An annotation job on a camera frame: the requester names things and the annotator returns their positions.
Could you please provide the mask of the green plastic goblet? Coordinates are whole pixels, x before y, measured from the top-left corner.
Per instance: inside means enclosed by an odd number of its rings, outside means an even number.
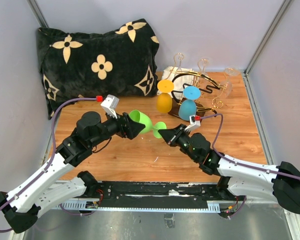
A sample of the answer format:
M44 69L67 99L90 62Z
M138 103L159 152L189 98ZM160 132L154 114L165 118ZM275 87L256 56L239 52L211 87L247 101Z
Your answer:
M163 121L153 124L152 120L146 114L137 109L132 110L128 115L133 121L145 125L140 134L145 134L152 131L155 138L161 139L162 136L159 133L159 130L167 129L167 125Z

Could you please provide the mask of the yellow plastic goblet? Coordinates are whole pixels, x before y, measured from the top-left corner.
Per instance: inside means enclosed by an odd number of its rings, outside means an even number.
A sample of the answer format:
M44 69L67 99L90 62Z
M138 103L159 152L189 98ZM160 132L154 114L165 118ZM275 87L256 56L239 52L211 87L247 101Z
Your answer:
M156 108L160 113L168 113L172 109L172 97L169 93L174 90L174 84L168 79L162 79L157 88L161 94L158 95Z

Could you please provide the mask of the blue plastic goblet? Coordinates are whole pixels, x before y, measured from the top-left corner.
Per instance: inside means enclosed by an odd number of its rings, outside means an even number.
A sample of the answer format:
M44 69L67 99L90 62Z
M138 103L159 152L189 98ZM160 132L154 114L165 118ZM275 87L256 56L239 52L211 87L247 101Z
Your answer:
M183 90L183 96L185 100L179 107L178 116L184 121L189 121L190 116L196 114L197 105L195 100L201 96L201 91L195 86L187 86Z

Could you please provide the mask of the gold and black wine glass rack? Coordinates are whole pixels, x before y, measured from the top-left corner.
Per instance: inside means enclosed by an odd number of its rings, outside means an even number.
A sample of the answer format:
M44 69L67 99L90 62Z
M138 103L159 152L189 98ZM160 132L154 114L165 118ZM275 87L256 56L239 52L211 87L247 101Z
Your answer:
M175 58L177 55L182 55L183 59L185 58L184 54L178 52L174 55L173 57L173 61L174 64L172 67L175 67ZM207 72L207 68L206 68L206 72L208 74L208 76L204 75L204 74L199 74L198 70L194 70L192 68L182 68L182 72L175 72L175 71L170 71L171 73L176 73L177 75L173 78L172 83L174 83L174 81L181 76L186 76L186 75L192 75L195 77L200 77L203 78L207 81L209 81L209 83L205 86L205 88L198 88L200 90L200 97L198 99L196 99L194 102L196 104L196 113L200 116L204 116L206 112L213 112L216 113L217 110L221 109L224 106L224 99L225 98L221 98L220 97L220 83L223 81L217 81L215 79L213 79L211 76L209 76L208 72ZM185 97L183 96L183 91L186 87L189 86L195 86L194 84L194 79L193 79L193 85L184 83L183 84L183 90L181 91L176 91L177 93L181 93L181 97L180 99L177 99L175 94L174 94L174 90L172 92L170 92L170 96L172 98L172 109L168 112L169 115L176 117L176 118L180 118L179 117L179 108L180 105L182 104L182 102L185 100Z

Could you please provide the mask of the tall clear champagne flute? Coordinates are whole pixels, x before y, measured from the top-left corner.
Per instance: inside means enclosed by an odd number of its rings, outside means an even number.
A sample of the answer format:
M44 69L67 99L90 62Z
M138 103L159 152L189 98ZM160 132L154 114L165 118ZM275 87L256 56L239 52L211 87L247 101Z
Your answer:
M223 71L224 81L220 83L220 97L226 99L232 92L233 89L233 78L238 76L240 71L235 67L226 67Z

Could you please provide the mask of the brown tinted clear goblet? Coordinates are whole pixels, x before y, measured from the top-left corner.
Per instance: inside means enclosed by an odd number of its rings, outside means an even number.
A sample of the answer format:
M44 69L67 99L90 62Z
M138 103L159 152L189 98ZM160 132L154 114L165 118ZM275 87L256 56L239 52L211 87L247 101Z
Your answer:
M182 65L182 60L183 60L183 56L182 55L177 55L174 59L174 71L177 73L177 72L182 72L182 68L181 68L181 65Z

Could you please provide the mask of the short clear wine glass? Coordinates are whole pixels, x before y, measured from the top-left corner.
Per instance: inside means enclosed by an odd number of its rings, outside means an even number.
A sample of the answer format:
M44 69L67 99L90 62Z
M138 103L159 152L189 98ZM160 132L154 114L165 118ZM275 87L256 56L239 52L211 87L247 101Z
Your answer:
M211 61L211 59L209 57L202 57L197 62L197 66L199 68L198 73L200 75L206 75L206 76L208 76L208 73L206 72L206 68L209 65L210 61ZM204 79L202 77L199 77L199 76L195 76L194 77L194 85L197 88L204 89L208 83L209 83L209 81L207 81L206 79Z

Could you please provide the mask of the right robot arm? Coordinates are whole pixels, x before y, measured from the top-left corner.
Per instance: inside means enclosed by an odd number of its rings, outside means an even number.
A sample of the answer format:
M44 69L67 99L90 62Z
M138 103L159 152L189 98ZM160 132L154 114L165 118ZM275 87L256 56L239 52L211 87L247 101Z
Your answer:
M170 147L178 147L208 175L219 176L217 196L250 196L278 203L300 215L300 171L291 163L258 164L217 152L201 133L190 133L181 124L158 132Z

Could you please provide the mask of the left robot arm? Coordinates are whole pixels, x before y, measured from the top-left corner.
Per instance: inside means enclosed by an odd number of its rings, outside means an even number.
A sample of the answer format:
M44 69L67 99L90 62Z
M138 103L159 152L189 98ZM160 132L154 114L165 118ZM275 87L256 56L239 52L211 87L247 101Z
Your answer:
M132 140L144 128L144 124L133 121L125 112L117 117L108 116L105 122L95 111L85 113L47 163L15 189L0 191L0 211L11 230L17 234L28 230L43 214L68 199L93 197L98 182L88 171L54 189L50 186L91 156L100 143L114 135Z

